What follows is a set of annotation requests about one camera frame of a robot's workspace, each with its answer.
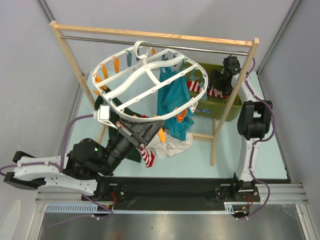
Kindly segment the orange clothespin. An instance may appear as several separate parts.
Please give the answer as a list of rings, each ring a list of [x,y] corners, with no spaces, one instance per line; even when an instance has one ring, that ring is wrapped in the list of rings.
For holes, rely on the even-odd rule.
[[[163,128],[161,128],[159,131],[158,131],[158,137],[159,137],[159,140],[162,142],[162,143],[165,143],[167,138],[166,138],[166,133],[165,133],[165,130]]]
[[[183,120],[185,119],[186,115],[188,113],[188,110],[187,109],[184,109],[182,112],[178,113],[176,115],[176,120],[178,123],[181,123],[183,122]]]

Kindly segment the red white striped santa sock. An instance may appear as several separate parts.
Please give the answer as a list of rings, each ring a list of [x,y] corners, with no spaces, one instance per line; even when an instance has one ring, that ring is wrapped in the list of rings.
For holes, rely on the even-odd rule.
[[[154,160],[156,159],[154,153],[150,151],[146,146],[139,146],[137,148],[139,151],[141,158],[145,162],[145,166],[147,168],[151,168],[153,166]]]

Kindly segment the white round clip hanger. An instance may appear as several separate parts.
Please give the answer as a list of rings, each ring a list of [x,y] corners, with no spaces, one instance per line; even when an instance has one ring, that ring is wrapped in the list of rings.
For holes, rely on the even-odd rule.
[[[141,40],[136,41],[133,46],[128,47],[113,56],[107,57],[92,72],[92,84],[101,94],[107,105],[111,107],[112,110],[121,118],[139,123],[146,122],[148,120],[167,120],[180,114],[184,110],[190,109],[193,105],[197,104],[198,101],[207,93],[209,78],[207,72],[200,64],[169,47],[164,47],[161,52],[149,56],[149,53],[151,51],[152,46],[150,44]],[[98,72],[104,70],[106,63],[111,60],[117,61],[120,56],[128,53],[133,54],[135,58],[139,59],[139,61],[135,65],[132,65],[123,71],[117,71],[114,75],[107,78],[101,78],[99,76]],[[169,77],[167,80],[160,81],[159,78],[153,73],[154,69],[173,67],[175,65],[178,65],[179,63],[189,63],[190,66],[174,74],[172,77]],[[138,103],[151,94],[157,93],[159,90],[163,89],[165,86],[170,85],[178,78],[184,77],[187,73],[193,71],[200,71],[202,73],[200,93],[198,93],[196,97],[191,98],[184,104],[175,106],[173,110],[169,111],[169,113],[152,118],[131,116],[125,113],[125,108]],[[142,88],[142,93],[128,99],[121,104],[117,104],[114,102],[115,98],[119,97],[121,94],[127,91],[135,83],[135,81],[143,75],[147,76],[148,80],[146,83],[146,87]]]

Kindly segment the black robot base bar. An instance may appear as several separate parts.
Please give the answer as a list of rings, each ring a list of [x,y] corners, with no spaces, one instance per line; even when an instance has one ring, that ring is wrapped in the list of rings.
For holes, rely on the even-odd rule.
[[[256,181],[235,178],[99,177],[91,198],[118,202],[148,198],[204,198],[210,201],[258,202]]]

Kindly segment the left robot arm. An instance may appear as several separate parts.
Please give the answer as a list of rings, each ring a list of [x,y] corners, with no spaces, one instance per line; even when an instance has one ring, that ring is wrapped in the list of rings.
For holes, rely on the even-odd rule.
[[[107,143],[84,138],[69,153],[36,158],[17,151],[13,164],[1,167],[3,181],[17,189],[61,187],[104,201],[111,193],[109,178],[133,149],[143,150],[164,126],[164,120],[145,122],[120,118],[116,131]]]

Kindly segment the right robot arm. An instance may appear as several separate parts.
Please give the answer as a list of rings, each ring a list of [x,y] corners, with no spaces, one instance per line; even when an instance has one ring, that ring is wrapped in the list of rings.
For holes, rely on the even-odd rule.
[[[209,86],[230,96],[236,87],[238,74],[241,71],[240,62],[236,56],[229,55],[223,60],[221,71],[210,73]],[[237,121],[237,131],[241,136],[241,151],[237,169],[227,186],[215,186],[214,194],[217,202],[259,200],[255,177],[255,164],[260,143],[265,141],[272,120],[273,104],[263,100],[254,90],[250,80],[245,79],[238,91],[242,108]]]

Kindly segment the olive green plastic basket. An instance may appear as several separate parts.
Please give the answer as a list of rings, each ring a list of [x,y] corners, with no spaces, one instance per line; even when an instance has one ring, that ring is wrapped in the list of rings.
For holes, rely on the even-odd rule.
[[[200,92],[199,82],[200,80],[196,80],[196,83],[193,83],[190,80],[191,73],[186,75],[187,79],[187,87],[189,89],[189,93],[191,97],[196,97]],[[208,117],[212,119],[221,119],[225,108],[227,106],[229,96],[222,96],[222,93],[215,88],[211,88],[207,91],[207,98],[205,100],[201,99],[198,101],[195,114]],[[242,101],[239,96],[237,96],[233,102],[233,105],[227,115],[226,121],[232,121],[237,118],[242,109]]]

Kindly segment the teal cloth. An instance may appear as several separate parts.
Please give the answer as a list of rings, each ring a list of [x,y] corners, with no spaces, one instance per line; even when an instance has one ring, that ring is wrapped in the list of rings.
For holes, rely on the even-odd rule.
[[[186,76],[181,76],[157,91],[157,115],[163,116],[181,107],[191,99]],[[188,129],[194,124],[190,109],[179,122],[176,116],[165,120],[164,127],[174,138],[185,141]]]

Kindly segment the metal hanging rod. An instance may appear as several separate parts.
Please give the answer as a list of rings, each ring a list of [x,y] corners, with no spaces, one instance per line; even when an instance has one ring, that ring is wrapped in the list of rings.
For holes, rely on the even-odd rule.
[[[133,46],[135,44],[133,41],[111,40],[111,39],[68,36],[68,35],[62,35],[60,38],[64,39],[64,40],[117,44],[117,45],[127,45],[127,46]],[[248,52],[241,52],[241,51],[215,50],[215,49],[205,49],[205,48],[186,47],[186,46],[164,45],[164,44],[159,44],[159,43],[144,42],[144,43],[141,43],[140,45],[142,47],[155,47],[155,48],[164,48],[164,49],[171,49],[171,50],[184,50],[184,51],[202,52],[202,53],[236,55],[236,56],[248,56],[249,55]]]

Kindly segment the wooden drying rack frame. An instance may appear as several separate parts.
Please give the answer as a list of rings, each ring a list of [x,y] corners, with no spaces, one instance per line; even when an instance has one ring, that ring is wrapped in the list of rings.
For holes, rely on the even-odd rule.
[[[86,42],[96,41],[96,42],[102,42],[102,43],[115,43],[115,44],[121,44],[121,45],[123,45],[124,43],[122,41],[106,40],[106,39],[95,40],[93,38],[81,38],[81,37],[75,37],[75,36],[69,37],[69,36],[63,35],[63,32],[127,36],[127,37],[137,37],[139,39],[157,38],[157,39],[166,39],[166,40],[179,40],[179,41],[188,41],[188,42],[196,42],[196,43],[206,43],[206,44],[226,45],[226,46],[233,46],[233,47],[237,46],[242,48],[248,48],[249,49],[248,52],[244,53],[244,55],[246,56],[246,59],[244,61],[244,64],[242,65],[242,70],[240,72],[239,77],[237,78],[237,82],[231,93],[231,96],[229,97],[229,101],[225,107],[225,110],[220,119],[219,125],[216,125],[216,119],[214,119],[213,126],[212,126],[212,135],[203,135],[198,133],[193,134],[193,137],[196,140],[211,142],[212,153],[211,153],[210,164],[212,166],[215,164],[216,140],[221,132],[223,124],[227,119],[230,109],[245,79],[245,74],[246,72],[249,71],[250,64],[253,62],[253,58],[259,47],[260,40],[257,37],[255,37],[252,41],[244,41],[244,40],[212,38],[212,37],[204,37],[204,36],[181,35],[181,34],[173,34],[173,33],[160,33],[160,32],[91,27],[91,26],[67,25],[67,24],[58,24],[55,20],[51,21],[49,23],[49,26],[57,42],[59,43],[65,57],[67,58],[85,96],[87,97],[92,107],[95,106],[95,99],[92,95],[91,90],[88,87],[87,81],[85,80],[85,77],[83,75],[83,72],[78,62],[70,46],[67,43],[67,39],[80,40],[80,41],[86,41]]]

